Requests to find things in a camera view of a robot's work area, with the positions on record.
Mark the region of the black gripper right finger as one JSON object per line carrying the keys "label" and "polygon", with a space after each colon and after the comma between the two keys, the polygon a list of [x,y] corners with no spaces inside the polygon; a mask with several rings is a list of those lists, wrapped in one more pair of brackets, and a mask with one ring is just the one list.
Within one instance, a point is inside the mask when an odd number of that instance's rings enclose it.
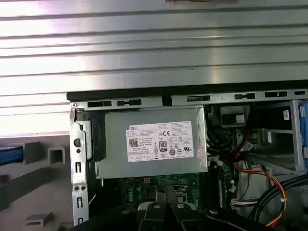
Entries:
{"label": "black gripper right finger", "polygon": [[179,200],[186,193],[183,186],[168,186],[167,201],[179,231],[272,231],[265,225],[229,212],[220,207],[209,207],[199,212],[195,205]]}

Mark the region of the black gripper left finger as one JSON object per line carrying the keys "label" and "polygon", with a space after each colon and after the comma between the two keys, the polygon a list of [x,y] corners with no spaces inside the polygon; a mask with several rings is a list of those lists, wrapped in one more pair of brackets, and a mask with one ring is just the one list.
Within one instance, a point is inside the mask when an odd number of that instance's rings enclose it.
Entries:
{"label": "black gripper left finger", "polygon": [[121,205],[102,212],[72,228],[73,231],[163,231],[167,211],[167,187],[156,188],[156,201],[133,210]]}

